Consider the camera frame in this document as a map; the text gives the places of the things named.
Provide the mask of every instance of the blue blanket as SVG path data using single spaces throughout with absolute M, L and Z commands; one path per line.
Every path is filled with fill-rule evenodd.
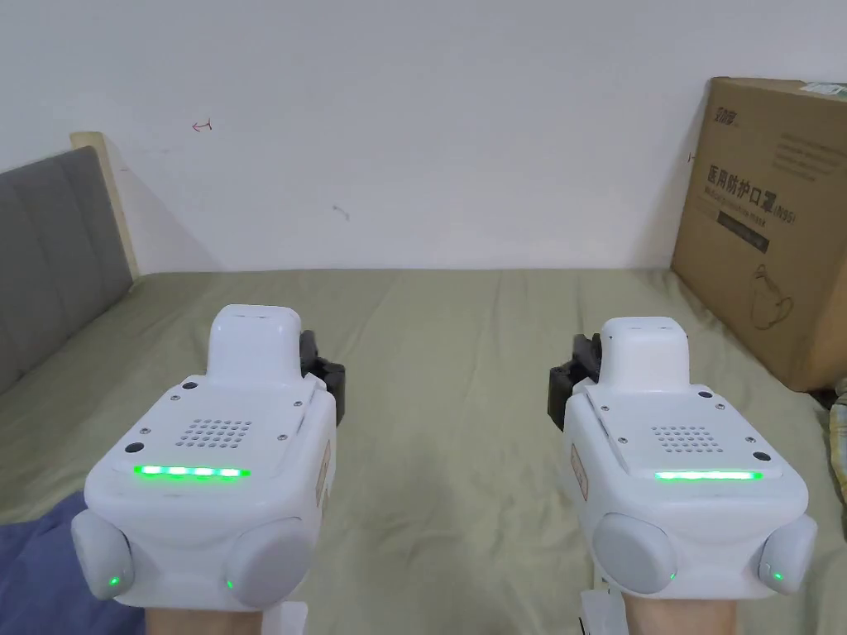
M 0 635 L 143 635 L 144 610 L 91 595 L 70 521 L 73 494 L 42 518 L 0 527 Z

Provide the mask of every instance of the gray upholstered headboard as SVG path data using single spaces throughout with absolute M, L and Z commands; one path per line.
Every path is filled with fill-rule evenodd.
M 131 284 L 94 148 L 0 174 L 0 393 Z

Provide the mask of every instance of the human wrist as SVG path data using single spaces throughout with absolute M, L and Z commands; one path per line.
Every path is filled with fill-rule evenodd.
M 623 595 L 629 635 L 734 635 L 730 599 L 648 599 Z

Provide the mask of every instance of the white wall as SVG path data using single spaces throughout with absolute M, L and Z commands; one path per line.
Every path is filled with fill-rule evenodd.
M 845 80 L 844 25 L 843 0 L 0 0 L 0 168 L 104 132 L 145 272 L 662 266 L 707 78 Z

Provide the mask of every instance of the cardboard box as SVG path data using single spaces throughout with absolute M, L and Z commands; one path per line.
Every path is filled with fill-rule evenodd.
M 791 389 L 847 376 L 847 87 L 711 81 L 671 267 Z

